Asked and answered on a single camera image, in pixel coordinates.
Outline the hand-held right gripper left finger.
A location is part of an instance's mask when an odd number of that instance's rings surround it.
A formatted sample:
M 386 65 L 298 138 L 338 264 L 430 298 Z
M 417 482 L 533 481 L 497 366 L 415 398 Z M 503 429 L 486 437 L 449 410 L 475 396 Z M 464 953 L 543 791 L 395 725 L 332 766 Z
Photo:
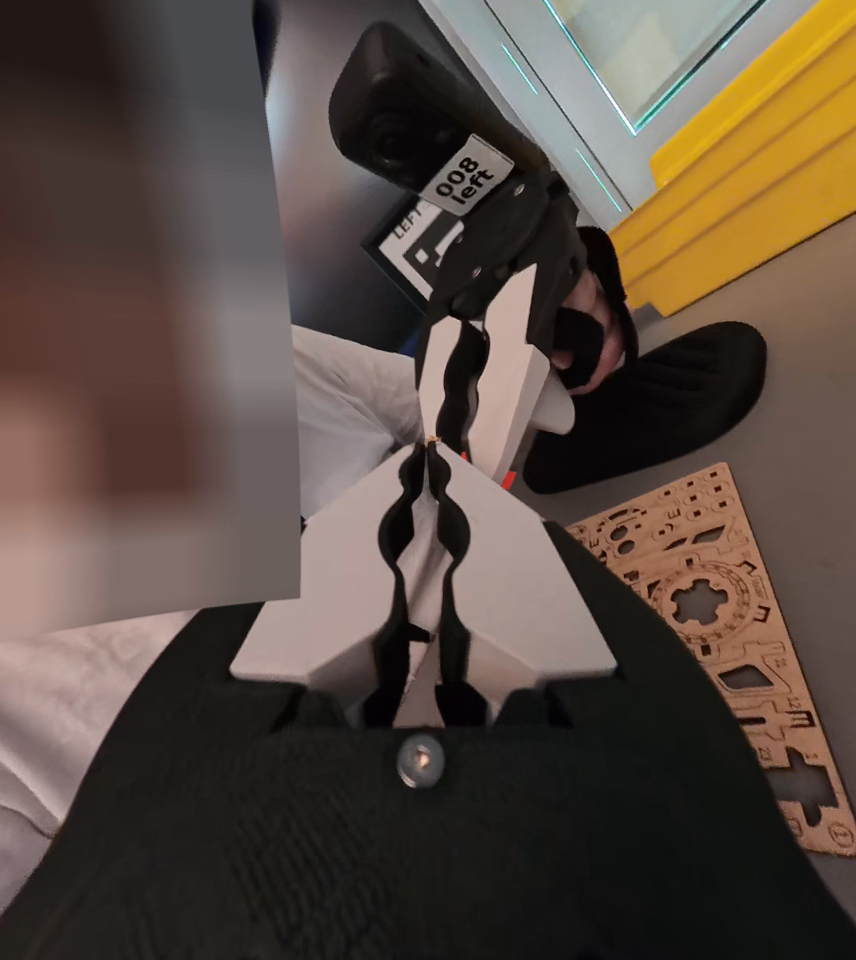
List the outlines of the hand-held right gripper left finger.
M 426 453 L 404 447 L 307 521 L 300 595 L 262 607 L 234 679 L 302 686 L 358 708 L 365 726 L 396 723 L 429 579 Z

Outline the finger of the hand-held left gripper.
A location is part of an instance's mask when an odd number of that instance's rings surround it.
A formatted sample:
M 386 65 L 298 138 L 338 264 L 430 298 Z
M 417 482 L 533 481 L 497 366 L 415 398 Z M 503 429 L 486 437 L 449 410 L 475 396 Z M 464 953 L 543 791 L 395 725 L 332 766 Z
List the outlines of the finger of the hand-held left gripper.
M 528 342 L 537 276 L 537 265 L 513 275 L 483 320 L 487 356 L 466 440 L 471 464 L 496 485 L 509 472 L 550 371 L 548 357 Z
M 481 320 L 447 317 L 431 326 L 421 356 L 417 394 L 426 439 L 466 443 L 488 357 Z

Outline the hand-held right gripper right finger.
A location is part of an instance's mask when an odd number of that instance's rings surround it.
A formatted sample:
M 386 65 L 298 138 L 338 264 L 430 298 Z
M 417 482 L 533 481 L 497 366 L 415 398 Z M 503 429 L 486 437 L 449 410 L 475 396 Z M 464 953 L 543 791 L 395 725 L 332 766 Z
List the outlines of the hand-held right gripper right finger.
M 442 579 L 435 702 L 446 726 L 484 726 L 517 690 L 610 677 L 616 659 L 540 516 L 432 443 Z

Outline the laser-cut wooden parts sheet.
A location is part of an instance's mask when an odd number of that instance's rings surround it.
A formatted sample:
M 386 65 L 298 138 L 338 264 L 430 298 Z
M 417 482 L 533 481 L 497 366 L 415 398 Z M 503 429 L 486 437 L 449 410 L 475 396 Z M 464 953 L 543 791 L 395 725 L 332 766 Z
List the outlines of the laser-cut wooden parts sheet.
M 856 858 L 856 817 L 774 587 L 725 462 L 568 527 L 652 607 L 722 694 L 767 774 L 826 788 L 778 794 L 806 851 Z

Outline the person's left hand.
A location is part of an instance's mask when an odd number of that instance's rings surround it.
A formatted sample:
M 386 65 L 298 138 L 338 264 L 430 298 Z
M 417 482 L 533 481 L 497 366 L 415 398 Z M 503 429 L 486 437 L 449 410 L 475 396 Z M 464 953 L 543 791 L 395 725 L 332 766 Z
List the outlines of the person's left hand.
M 592 392 L 614 371 L 625 337 L 599 278 L 586 270 L 554 321 L 551 363 L 573 396 Z

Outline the black ribbed cushion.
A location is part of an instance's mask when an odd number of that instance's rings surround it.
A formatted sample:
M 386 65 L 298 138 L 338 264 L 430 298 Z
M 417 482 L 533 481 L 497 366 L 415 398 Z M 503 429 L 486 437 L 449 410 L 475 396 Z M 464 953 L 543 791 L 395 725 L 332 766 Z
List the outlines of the black ribbed cushion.
M 741 321 L 692 330 L 573 397 L 563 435 L 537 432 L 521 471 L 549 496 L 659 466 L 724 436 L 762 393 L 768 350 Z

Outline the white framed glass panel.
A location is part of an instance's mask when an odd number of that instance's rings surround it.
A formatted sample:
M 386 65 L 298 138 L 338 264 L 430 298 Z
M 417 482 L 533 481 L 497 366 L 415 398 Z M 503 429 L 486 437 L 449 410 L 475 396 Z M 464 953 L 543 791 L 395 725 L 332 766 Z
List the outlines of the white framed glass panel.
M 423 1 L 485 91 L 606 230 L 650 199 L 688 121 L 813 1 Z

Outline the yellow plastic bin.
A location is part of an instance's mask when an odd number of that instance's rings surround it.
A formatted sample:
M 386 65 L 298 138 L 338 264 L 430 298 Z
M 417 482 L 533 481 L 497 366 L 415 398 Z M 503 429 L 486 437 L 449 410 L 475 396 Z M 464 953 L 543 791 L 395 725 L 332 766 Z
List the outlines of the yellow plastic bin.
M 856 1 L 822 1 L 657 150 L 609 233 L 626 298 L 690 306 L 856 212 Z

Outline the person's white clothing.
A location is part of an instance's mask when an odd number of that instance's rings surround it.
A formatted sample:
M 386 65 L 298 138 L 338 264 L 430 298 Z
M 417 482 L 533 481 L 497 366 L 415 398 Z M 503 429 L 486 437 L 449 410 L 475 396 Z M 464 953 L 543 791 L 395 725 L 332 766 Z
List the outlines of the person's white clothing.
M 422 438 L 414 359 L 291 330 L 310 519 Z M 194 609 L 0 642 L 0 915 L 46 853 L 123 704 Z

